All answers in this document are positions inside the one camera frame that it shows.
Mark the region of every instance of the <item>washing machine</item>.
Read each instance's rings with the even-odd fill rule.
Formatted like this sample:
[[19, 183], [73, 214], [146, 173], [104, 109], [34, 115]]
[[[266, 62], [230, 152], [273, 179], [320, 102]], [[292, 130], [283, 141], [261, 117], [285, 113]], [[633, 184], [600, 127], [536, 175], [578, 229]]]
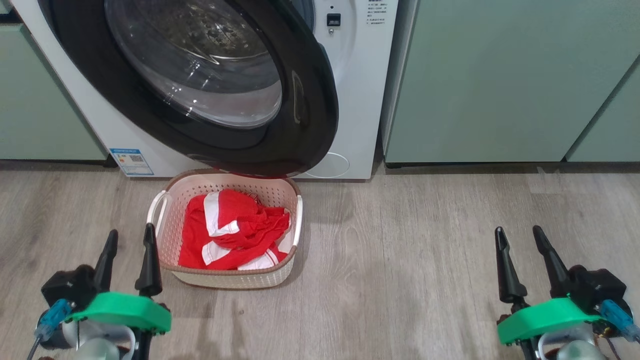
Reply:
[[127, 176], [371, 176], [397, 0], [13, 5]]

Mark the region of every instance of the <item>black cable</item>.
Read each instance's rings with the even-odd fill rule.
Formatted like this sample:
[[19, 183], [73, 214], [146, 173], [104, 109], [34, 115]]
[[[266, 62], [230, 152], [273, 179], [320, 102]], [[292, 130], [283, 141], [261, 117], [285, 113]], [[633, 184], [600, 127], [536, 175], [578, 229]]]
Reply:
[[40, 340], [42, 340], [42, 336], [38, 336], [36, 338], [36, 341], [33, 342], [33, 346], [31, 347], [31, 351], [29, 351], [29, 356], [27, 356], [27, 360], [32, 360], [33, 356], [36, 353], [36, 350], [38, 349], [38, 345], [40, 344]]
[[620, 355], [618, 355], [618, 351], [616, 351], [616, 348], [613, 346], [613, 342], [611, 342], [611, 339], [605, 338], [605, 340], [607, 340], [607, 343], [609, 344], [609, 347], [611, 348], [611, 352], [613, 352], [613, 356], [616, 357], [616, 360], [622, 360], [622, 359], [620, 359]]

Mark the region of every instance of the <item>red and white garment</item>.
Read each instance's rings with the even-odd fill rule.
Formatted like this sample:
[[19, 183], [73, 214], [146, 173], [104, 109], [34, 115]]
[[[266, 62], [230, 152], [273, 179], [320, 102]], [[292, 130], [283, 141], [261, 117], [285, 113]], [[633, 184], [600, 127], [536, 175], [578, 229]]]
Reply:
[[257, 270], [282, 261], [279, 240], [289, 228], [284, 208], [267, 208], [235, 190], [199, 195], [187, 205], [178, 264], [209, 270]]

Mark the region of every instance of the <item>pink basket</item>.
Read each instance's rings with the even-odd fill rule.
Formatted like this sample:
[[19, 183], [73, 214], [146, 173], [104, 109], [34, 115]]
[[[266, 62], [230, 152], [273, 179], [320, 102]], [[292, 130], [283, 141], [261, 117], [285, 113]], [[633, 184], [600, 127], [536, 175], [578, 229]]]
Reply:
[[[197, 270], [178, 265], [187, 204], [194, 196], [227, 188], [255, 193], [265, 206], [281, 206], [291, 212], [289, 230], [279, 239], [278, 245], [280, 251], [289, 255], [279, 264], [261, 270], [230, 271]], [[302, 196], [300, 189], [290, 179], [252, 179], [221, 174], [213, 169], [192, 170], [174, 177], [166, 189], [156, 195], [149, 207], [147, 222], [156, 225], [160, 265], [181, 281], [208, 288], [269, 288], [282, 283], [291, 273], [300, 239]]]

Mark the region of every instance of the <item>blue and white sticker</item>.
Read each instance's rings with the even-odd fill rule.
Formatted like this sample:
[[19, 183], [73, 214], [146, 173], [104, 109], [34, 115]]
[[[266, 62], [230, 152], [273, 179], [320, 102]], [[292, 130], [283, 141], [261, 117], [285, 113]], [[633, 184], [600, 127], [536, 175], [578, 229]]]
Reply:
[[131, 176], [153, 175], [149, 164], [138, 149], [109, 149], [125, 174]]

